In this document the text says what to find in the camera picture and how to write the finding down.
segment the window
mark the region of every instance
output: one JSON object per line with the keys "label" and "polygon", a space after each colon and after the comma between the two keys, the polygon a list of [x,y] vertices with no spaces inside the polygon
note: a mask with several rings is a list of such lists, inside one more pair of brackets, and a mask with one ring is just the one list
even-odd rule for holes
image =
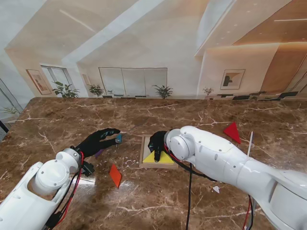
{"label": "window", "polygon": [[107,94],[156,97],[154,85],[167,85],[167,68],[99,68]]}
{"label": "window", "polygon": [[56,81],[59,81],[66,85],[71,84],[70,88],[72,90],[75,89],[72,80],[67,72],[67,69],[59,67],[50,67],[50,66],[42,66],[42,69],[53,89],[57,88],[57,85],[54,83]]}

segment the potted plant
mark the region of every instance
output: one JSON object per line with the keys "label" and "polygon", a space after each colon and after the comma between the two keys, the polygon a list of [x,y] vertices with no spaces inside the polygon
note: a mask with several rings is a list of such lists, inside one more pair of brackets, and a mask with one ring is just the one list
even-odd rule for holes
{"label": "potted plant", "polygon": [[79,92],[79,91],[77,89],[76,90],[72,90],[70,88],[71,84],[70,85],[66,85],[66,84],[63,84],[63,83],[61,83],[59,81],[56,81],[54,83],[57,85],[57,88],[53,89],[52,91],[54,91],[54,93],[56,95],[61,94],[62,97],[64,97],[64,98],[76,98],[76,97],[78,97],[77,92]]}
{"label": "potted plant", "polygon": [[153,86],[157,90],[156,91],[157,95],[159,95],[163,99],[165,99],[166,97],[169,97],[173,93],[172,91],[173,88],[170,88],[169,86],[166,86],[166,87],[164,85],[162,85],[162,87],[159,87],[157,85],[153,85]]}
{"label": "potted plant", "polygon": [[214,91],[214,89],[212,89],[212,88],[204,88],[204,89],[202,89],[203,91],[204,91],[204,93],[206,93],[207,94],[207,96],[209,96],[209,94],[210,93],[212,93],[213,91]]}
{"label": "potted plant", "polygon": [[3,109],[0,109],[0,113],[11,114],[14,118],[18,118],[20,115],[20,113],[15,107],[4,107]]}
{"label": "potted plant", "polygon": [[97,97],[100,97],[105,92],[100,85],[89,85],[89,87],[90,93],[96,95]]}

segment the marble table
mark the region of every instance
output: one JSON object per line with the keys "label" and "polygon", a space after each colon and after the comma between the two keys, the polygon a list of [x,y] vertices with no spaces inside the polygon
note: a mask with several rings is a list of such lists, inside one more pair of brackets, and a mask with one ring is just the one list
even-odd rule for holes
{"label": "marble table", "polygon": [[[0,143],[0,201],[35,162],[116,127],[123,143],[88,159],[96,171],[82,178],[57,229],[183,230],[189,173],[139,168],[142,135],[192,125],[229,139],[223,129],[234,121],[241,150],[254,131],[252,157],[307,173],[306,102],[34,98]],[[113,163],[123,175],[119,189],[108,175]],[[193,176],[191,200],[190,230],[242,229],[248,196],[233,186]],[[273,229],[259,207],[254,220],[254,230]]]}

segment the small blue object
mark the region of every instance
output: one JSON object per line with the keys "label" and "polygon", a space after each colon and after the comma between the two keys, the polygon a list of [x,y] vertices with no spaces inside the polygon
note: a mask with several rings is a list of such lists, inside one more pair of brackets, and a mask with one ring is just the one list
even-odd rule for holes
{"label": "small blue object", "polygon": [[116,137],[116,139],[118,139],[118,143],[121,143],[121,133],[118,134],[118,136]]}

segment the black glove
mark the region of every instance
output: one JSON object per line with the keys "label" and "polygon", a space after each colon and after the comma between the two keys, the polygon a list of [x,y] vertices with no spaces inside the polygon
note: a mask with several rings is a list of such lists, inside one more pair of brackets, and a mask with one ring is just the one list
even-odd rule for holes
{"label": "black glove", "polygon": [[89,135],[84,141],[82,141],[76,150],[82,151],[84,158],[95,155],[99,150],[108,148],[112,145],[116,145],[115,138],[111,140],[102,141],[107,136],[120,133],[120,130],[116,128],[106,128],[103,130],[96,131]]}
{"label": "black glove", "polygon": [[159,162],[161,152],[165,151],[164,135],[166,131],[158,131],[154,133],[149,140],[148,148],[150,152],[154,151],[154,161]]}

